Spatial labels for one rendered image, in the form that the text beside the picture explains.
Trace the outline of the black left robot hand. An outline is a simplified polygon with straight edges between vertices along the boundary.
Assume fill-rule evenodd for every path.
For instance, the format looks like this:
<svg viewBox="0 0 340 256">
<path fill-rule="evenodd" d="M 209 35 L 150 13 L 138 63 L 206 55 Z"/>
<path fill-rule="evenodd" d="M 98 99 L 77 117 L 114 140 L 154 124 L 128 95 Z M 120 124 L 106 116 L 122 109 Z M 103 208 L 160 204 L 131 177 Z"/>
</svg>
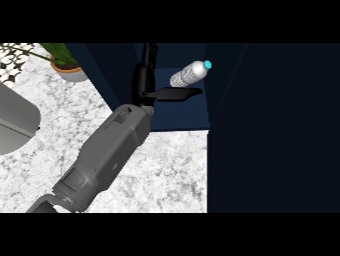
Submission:
<svg viewBox="0 0 340 256">
<path fill-rule="evenodd" d="M 145 43 L 132 79 L 132 104 L 140 107 L 154 106 L 156 101 L 184 102 L 203 93 L 200 88 L 165 87 L 156 90 L 157 52 L 157 44 Z"/>
</svg>

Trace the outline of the clear water bottle blue cap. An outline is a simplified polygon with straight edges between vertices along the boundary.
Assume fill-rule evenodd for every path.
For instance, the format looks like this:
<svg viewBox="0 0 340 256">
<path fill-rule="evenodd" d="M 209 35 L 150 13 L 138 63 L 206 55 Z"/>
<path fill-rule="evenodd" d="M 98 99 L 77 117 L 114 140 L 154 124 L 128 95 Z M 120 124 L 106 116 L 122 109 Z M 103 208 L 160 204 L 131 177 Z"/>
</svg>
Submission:
<svg viewBox="0 0 340 256">
<path fill-rule="evenodd" d="M 188 87 L 207 76 L 212 69 L 212 61 L 194 61 L 179 72 L 171 77 L 172 87 Z"/>
</svg>

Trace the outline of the dark blue cabinet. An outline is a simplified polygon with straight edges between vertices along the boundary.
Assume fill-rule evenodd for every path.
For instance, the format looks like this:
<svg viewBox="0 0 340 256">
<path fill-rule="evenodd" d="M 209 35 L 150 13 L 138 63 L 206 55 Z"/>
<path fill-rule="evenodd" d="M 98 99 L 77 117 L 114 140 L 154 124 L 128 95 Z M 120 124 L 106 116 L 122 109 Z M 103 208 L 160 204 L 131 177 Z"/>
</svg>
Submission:
<svg viewBox="0 0 340 256">
<path fill-rule="evenodd" d="M 142 59 L 142 43 L 67 43 L 88 78 L 111 110 L 132 102 L 132 78 Z M 203 93 L 184 102 L 156 102 L 153 130 L 209 130 L 246 50 L 246 43 L 159 43 L 156 89 L 194 61 L 212 62 L 207 77 L 191 85 Z"/>
</svg>

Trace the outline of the green potted plant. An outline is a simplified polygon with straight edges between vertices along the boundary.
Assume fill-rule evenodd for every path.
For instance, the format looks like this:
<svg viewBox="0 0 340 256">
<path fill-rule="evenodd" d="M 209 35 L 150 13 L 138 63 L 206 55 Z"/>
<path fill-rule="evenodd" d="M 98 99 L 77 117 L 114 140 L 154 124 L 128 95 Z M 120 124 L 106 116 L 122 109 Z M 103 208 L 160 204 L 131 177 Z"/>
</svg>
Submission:
<svg viewBox="0 0 340 256">
<path fill-rule="evenodd" d="M 88 75 L 64 43 L 41 43 L 49 56 L 44 56 L 30 50 L 0 44 L 2 48 L 21 51 L 29 56 L 36 56 L 51 63 L 52 69 L 67 82 L 83 82 Z"/>
</svg>

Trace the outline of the grey rounded appliance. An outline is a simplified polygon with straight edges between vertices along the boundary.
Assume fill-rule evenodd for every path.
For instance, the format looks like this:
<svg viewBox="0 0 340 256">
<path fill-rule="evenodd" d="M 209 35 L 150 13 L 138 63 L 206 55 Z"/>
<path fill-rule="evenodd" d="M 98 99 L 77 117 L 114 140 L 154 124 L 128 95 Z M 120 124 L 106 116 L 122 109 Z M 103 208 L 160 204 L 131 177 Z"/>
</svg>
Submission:
<svg viewBox="0 0 340 256">
<path fill-rule="evenodd" d="M 18 150 L 36 136 L 38 106 L 0 82 L 0 155 Z"/>
</svg>

